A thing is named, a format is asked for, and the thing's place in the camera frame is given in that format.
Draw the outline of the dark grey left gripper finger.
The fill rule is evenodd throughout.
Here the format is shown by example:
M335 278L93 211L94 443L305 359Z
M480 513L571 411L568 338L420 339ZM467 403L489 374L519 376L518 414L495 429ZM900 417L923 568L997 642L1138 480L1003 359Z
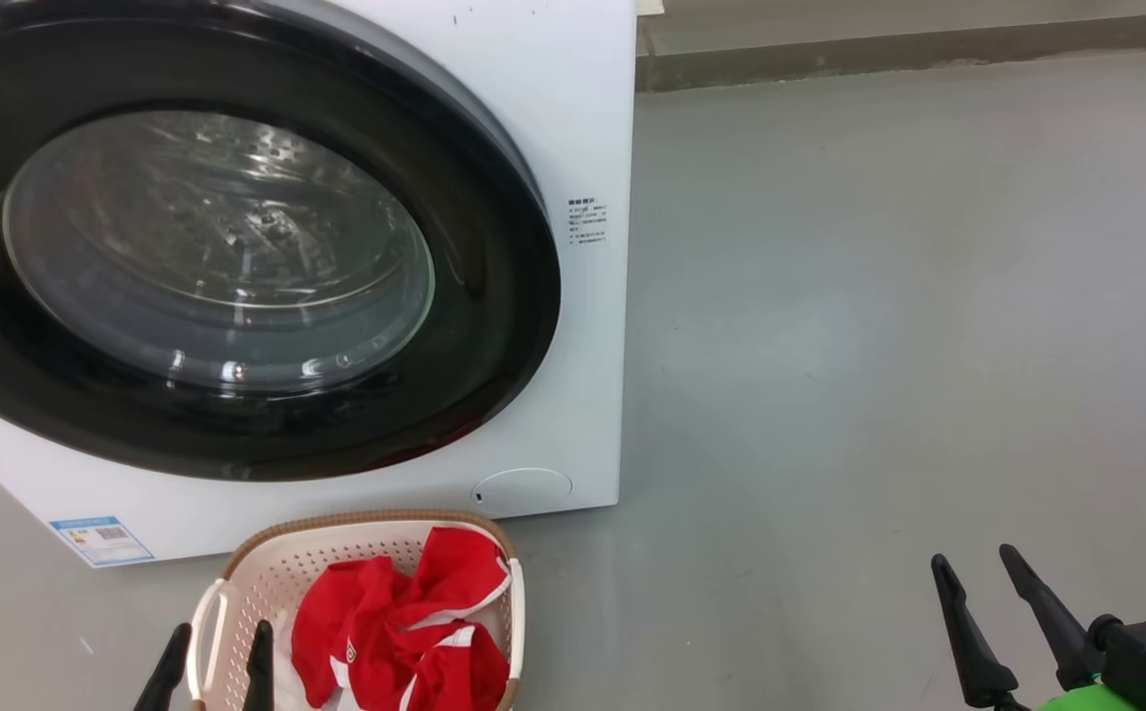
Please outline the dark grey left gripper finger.
M248 656L248 692L244 711L274 711L274 627L262 618L254 628Z
M133 706L134 711L166 711L174 692L185 675L188 661L188 648L193 638L193 626L189 622L176 625L163 649L154 672L140 692Z

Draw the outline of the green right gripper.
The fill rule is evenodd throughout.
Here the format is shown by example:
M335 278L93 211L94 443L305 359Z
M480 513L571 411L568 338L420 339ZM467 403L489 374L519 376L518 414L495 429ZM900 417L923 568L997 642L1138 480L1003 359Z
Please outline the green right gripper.
M1088 630L1080 624L1055 592L1025 561L1017 546L1002 544L999 558L1017 594L1030 607L1052 657L1057 682L1065 689L1037 711L1136 711L1138 708L1105 683L1096 683L1102 673L1105 656L1089 643ZM994 656L967 608L967 593L944 555L931 558L931 572L952 653L961 697L979 710L1020 710L1013 696L1019 681Z

